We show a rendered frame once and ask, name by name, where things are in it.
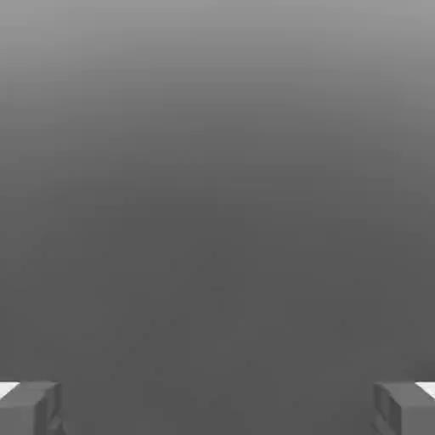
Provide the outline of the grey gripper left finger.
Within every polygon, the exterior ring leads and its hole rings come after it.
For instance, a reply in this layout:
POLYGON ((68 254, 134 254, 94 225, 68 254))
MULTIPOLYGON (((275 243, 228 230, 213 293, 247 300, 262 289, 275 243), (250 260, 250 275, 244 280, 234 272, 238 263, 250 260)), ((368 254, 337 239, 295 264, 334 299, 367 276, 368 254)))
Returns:
POLYGON ((65 435, 56 381, 0 381, 0 435, 65 435))

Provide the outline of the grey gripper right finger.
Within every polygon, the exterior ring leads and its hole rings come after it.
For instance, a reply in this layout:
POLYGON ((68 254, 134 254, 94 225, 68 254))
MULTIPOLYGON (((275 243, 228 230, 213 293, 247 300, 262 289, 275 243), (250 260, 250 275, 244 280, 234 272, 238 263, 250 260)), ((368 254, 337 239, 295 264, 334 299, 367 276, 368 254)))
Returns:
POLYGON ((435 435, 435 381, 377 382, 375 435, 435 435))

